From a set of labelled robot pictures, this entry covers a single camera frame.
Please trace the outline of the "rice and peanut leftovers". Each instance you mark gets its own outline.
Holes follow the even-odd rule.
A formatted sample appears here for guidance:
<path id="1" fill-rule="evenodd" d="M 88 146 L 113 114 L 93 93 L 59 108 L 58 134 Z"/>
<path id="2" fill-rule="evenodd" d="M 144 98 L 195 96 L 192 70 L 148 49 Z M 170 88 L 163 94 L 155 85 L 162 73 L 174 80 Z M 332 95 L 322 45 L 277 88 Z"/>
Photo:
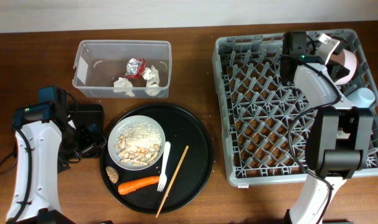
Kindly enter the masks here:
<path id="1" fill-rule="evenodd" d="M 160 155 L 161 133 L 148 122 L 137 121 L 121 130 L 115 147 L 122 164 L 149 166 Z"/>

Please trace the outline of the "red snack wrapper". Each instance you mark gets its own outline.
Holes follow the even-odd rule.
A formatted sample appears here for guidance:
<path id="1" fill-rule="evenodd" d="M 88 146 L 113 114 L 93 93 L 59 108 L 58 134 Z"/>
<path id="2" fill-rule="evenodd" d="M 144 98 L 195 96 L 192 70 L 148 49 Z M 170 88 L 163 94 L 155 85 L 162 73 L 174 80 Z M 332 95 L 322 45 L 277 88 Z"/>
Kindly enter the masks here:
<path id="1" fill-rule="evenodd" d="M 131 58 L 126 65 L 125 78 L 140 78 L 145 69 L 143 58 Z"/>

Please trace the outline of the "grey plate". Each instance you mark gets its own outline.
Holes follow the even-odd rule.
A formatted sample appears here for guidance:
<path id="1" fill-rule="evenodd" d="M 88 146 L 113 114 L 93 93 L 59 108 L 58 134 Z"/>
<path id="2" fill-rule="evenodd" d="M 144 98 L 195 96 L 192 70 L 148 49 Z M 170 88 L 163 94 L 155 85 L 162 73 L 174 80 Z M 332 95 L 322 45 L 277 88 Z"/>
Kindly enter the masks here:
<path id="1" fill-rule="evenodd" d="M 153 162 L 149 166 L 140 167 L 140 166 L 132 166 L 132 165 L 129 165 L 129 164 L 122 164 L 119 160 L 118 151 L 115 147 L 115 143 L 117 142 L 117 139 L 118 139 L 118 136 L 119 136 L 121 130 L 125 127 L 128 127 L 130 124 L 137 122 L 137 121 L 148 122 L 149 124 L 152 124 L 161 133 L 162 143 L 161 143 L 160 155 L 156 158 L 156 161 Z M 151 167 L 153 164 L 155 164 L 157 162 L 157 160 L 159 160 L 159 158 L 163 154 L 165 142 L 166 142 L 166 137 L 165 137 L 164 131 L 163 131 L 161 125 L 157 121 L 155 121 L 153 118 L 150 118 L 148 116 L 134 115 L 134 116 L 129 116 L 127 118 L 123 118 L 121 121 L 117 122 L 115 124 L 115 126 L 112 128 L 112 130 L 110 131 L 110 133 L 108 135 L 108 153 L 109 153 L 112 161 L 114 163 L 116 163 L 117 166 L 119 166 L 123 169 L 133 170 L 133 171 L 143 170 L 143 169 Z"/>

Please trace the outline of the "brown cookie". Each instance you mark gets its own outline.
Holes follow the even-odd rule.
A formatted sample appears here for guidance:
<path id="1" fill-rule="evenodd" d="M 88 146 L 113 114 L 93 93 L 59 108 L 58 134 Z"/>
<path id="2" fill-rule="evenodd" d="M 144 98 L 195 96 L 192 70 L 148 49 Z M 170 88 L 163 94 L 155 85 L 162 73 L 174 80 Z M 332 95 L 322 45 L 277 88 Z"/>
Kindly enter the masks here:
<path id="1" fill-rule="evenodd" d="M 113 183 L 113 184 L 116 184 L 118 182 L 118 179 L 119 179 L 119 174 L 118 172 L 116 171 L 115 168 L 111 167 L 111 166 L 107 166 L 106 167 L 106 174 L 107 176 L 109 177 L 109 180 Z"/>

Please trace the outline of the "white tissue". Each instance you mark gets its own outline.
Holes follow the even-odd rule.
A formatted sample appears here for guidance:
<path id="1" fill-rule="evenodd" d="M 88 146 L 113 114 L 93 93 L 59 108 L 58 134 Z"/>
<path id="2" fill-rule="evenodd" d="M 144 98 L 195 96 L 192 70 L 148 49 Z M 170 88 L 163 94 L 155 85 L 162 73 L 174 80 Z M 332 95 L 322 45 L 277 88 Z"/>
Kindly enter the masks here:
<path id="1" fill-rule="evenodd" d="M 135 94 L 131 90 L 133 88 L 133 84 L 127 79 L 120 77 L 113 83 L 113 92 L 114 93 L 124 93 L 125 95 L 129 97 L 134 97 Z"/>
<path id="2" fill-rule="evenodd" d="M 147 85 L 159 84 L 159 72 L 154 65 L 144 69 L 142 78 L 146 80 Z"/>

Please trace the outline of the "light blue cup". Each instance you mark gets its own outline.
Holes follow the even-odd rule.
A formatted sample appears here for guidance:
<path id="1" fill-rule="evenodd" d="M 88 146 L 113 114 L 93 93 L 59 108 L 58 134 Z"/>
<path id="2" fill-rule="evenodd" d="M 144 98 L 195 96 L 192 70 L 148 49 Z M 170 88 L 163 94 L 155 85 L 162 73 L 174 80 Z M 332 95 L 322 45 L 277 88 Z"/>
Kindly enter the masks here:
<path id="1" fill-rule="evenodd" d="M 368 88 L 358 88 L 347 99 L 353 102 L 354 106 L 358 108 L 369 108 L 376 99 L 374 92 Z"/>

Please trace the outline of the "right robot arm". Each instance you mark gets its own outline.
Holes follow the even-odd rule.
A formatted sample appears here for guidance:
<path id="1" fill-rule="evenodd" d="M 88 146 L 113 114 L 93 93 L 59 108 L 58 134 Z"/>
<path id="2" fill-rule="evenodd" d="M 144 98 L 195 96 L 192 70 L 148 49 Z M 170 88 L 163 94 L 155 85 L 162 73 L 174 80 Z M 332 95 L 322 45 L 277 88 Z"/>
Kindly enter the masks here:
<path id="1" fill-rule="evenodd" d="M 313 40 L 305 31 L 283 35 L 280 74 L 306 97 L 310 108 L 294 118 L 292 131 L 305 114 L 316 116 L 306 141 L 307 177 L 301 194 L 285 213 L 285 223 L 322 223 L 336 192 L 366 165 L 373 115 L 369 109 L 376 96 L 360 88 L 349 97 L 339 86 L 347 84 L 357 70 L 356 55 L 347 41 L 321 33 Z"/>

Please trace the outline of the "pink bowl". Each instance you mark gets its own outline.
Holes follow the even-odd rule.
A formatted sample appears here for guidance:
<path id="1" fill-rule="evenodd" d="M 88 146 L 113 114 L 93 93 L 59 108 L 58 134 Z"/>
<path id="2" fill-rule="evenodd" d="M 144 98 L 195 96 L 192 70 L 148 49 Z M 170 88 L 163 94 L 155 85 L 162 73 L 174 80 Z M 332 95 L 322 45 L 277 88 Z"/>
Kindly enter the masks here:
<path id="1" fill-rule="evenodd" d="M 332 54 L 330 59 L 333 62 L 337 62 L 343 66 L 343 71 L 338 72 L 338 77 L 336 78 L 335 85 L 343 85 L 348 83 L 354 76 L 357 67 L 356 55 L 352 52 L 343 49 L 338 55 Z"/>

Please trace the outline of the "orange carrot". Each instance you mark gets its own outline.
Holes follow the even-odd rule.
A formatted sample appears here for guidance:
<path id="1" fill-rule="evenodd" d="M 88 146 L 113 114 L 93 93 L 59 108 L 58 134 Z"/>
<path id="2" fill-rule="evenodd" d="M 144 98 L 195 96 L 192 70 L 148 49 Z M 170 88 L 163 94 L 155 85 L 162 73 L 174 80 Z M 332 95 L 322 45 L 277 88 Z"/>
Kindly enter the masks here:
<path id="1" fill-rule="evenodd" d="M 129 182 L 124 182 L 118 186 L 118 193 L 120 195 L 126 195 L 134 192 L 135 190 L 143 187 L 157 184 L 159 182 L 159 176 L 144 177 L 142 179 L 136 179 Z"/>

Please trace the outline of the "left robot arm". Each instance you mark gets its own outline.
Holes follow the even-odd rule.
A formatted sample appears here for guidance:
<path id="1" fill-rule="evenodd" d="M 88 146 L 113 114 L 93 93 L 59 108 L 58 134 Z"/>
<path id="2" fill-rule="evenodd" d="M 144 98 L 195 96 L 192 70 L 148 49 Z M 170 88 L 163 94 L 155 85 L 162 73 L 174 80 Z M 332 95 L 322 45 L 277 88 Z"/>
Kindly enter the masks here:
<path id="1" fill-rule="evenodd" d="M 16 183 L 7 223 L 70 223 L 62 213 L 58 174 L 98 158 L 106 144 L 103 107 L 80 105 L 56 86 L 39 89 L 38 102 L 16 110 Z"/>

